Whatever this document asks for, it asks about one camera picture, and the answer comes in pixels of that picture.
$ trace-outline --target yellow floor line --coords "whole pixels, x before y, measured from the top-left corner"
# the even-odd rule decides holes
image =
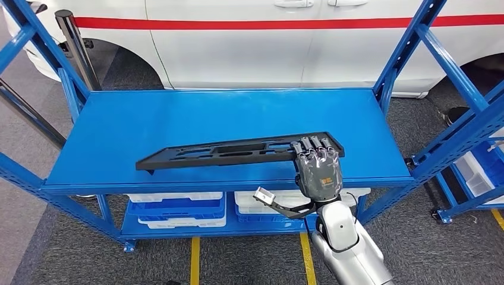
[[[191,241],[191,285],[200,284],[200,237]]]
[[[308,234],[300,233],[301,249],[303,249],[304,269],[306,271],[306,280],[308,285],[317,285],[315,279],[315,269],[313,268],[313,260],[311,258],[310,241]]]
[[[500,225],[500,228],[502,230],[504,230],[504,218],[502,218],[502,216],[500,215],[500,212],[499,210],[497,209],[492,209],[492,214],[493,214],[493,217],[497,220],[497,222],[499,223]]]

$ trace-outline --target white plastic bin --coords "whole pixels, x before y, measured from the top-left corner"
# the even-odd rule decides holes
[[[170,218],[166,221],[142,221],[141,224],[146,224],[150,229],[173,229],[175,227],[223,227],[226,226],[226,210],[222,218]]]
[[[133,203],[161,202],[164,199],[218,200],[222,192],[125,194]]]
[[[275,202],[286,207],[295,207],[310,202],[310,199],[303,196],[300,190],[280,190],[271,191],[275,195]],[[341,191],[341,201],[349,207],[355,205],[355,200],[349,194],[352,193],[355,199],[369,194],[371,188],[345,188]],[[265,206],[253,197],[254,191],[235,192],[235,203],[238,205],[238,211],[241,214],[277,214],[278,212]]]
[[[467,187],[475,197],[495,188],[472,152],[469,151],[459,158],[455,162],[455,166],[460,171],[462,177],[464,177]],[[504,196],[489,201],[485,205],[501,203],[504,203]]]

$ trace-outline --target blue plastic bin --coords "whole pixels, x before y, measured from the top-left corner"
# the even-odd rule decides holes
[[[497,187],[504,183],[504,154],[499,147],[488,151],[491,146],[492,142],[485,141],[471,150],[471,152],[483,170],[485,170],[488,178]]]
[[[293,220],[291,218],[287,218],[281,214],[241,214],[238,211],[238,205],[235,205],[236,215],[238,217],[238,221],[240,223],[257,223],[257,222],[265,222],[265,223],[299,223],[304,224],[304,220]],[[309,214],[307,216],[307,222],[315,223],[317,220],[317,214]]]
[[[128,203],[127,214],[141,221],[166,221],[172,218],[221,219],[225,215],[226,195],[214,200],[164,199],[161,202]]]

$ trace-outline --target robotic arm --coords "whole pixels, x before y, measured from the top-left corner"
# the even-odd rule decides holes
[[[393,285],[382,252],[340,199],[343,181],[338,152],[329,140],[316,136],[303,137],[291,147],[296,152],[296,183],[311,202],[283,207],[261,187],[254,198],[291,219],[317,212],[311,241],[340,285]]]

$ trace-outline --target black tray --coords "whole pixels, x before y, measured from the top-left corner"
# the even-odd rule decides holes
[[[313,132],[280,137],[166,147],[137,161],[136,169],[147,170],[152,174],[156,169],[285,162],[294,160],[296,157],[290,143],[312,135],[318,136],[319,140],[328,138],[339,156],[345,156],[343,146],[328,132]]]

